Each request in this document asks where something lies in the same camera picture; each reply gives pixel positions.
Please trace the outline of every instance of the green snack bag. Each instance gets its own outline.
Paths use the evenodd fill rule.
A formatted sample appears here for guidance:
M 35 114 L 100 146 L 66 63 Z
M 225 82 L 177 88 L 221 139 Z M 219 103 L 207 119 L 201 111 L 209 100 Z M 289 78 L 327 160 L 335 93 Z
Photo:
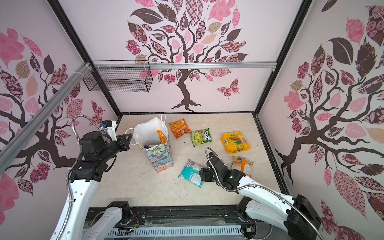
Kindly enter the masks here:
M 191 140 L 194 147 L 206 142 L 212 142 L 212 137 L 209 133 L 209 128 L 197 131 L 190 131 L 189 134 L 191 135 Z

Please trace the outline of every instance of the teal snack bag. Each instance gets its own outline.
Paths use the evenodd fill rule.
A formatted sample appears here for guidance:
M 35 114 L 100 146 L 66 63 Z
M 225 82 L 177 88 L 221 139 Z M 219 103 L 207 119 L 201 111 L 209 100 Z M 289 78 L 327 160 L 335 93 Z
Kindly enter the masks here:
M 188 182 L 191 182 L 195 184 L 198 187 L 201 187 L 203 182 L 201 181 L 199 171 L 203 168 L 203 166 L 200 166 L 199 164 L 191 161 L 188 159 L 187 164 L 183 168 L 183 171 L 181 171 L 181 174 L 179 175 L 179 178 L 185 179 Z

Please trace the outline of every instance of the orange and yellow snack bag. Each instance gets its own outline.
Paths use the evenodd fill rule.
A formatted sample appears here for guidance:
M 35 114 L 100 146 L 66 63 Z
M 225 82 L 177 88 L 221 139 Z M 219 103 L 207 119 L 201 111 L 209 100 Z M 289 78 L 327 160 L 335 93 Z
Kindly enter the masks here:
M 251 149 L 241 132 L 224 133 L 221 137 L 221 142 L 225 147 L 225 151 L 229 154 Z
M 232 169 L 237 169 L 240 172 L 245 173 L 245 175 L 251 177 L 253 162 L 239 156 L 233 156 Z
M 189 129 L 185 119 L 181 119 L 177 122 L 171 122 L 170 129 L 172 130 L 173 134 L 175 135 L 175 138 L 179 138 L 183 136 L 184 134 L 189 133 L 191 130 Z

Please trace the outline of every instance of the floral gift bag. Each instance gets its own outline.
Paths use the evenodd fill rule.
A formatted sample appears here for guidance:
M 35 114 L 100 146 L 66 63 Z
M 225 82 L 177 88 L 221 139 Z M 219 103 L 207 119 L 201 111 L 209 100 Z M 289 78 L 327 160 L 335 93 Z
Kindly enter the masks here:
M 161 120 L 154 118 L 148 122 L 138 124 L 133 130 L 133 138 L 136 144 L 139 145 L 143 153 L 149 158 L 157 172 L 173 167 L 168 129 L 165 125 L 166 118 L 165 114 L 163 115 L 161 115 Z M 165 143 L 161 142 L 158 130 L 165 136 Z

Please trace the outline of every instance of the orange snack bag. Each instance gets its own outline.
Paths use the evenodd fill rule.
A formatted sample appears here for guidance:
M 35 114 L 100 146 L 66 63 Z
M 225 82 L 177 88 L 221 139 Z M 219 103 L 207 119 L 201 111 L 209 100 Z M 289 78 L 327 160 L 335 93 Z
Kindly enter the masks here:
M 185 119 L 181 119 L 177 122 L 171 122 L 169 125 L 170 125 L 170 129 L 175 135 L 175 138 L 179 138 L 191 131 L 187 123 L 185 122 Z

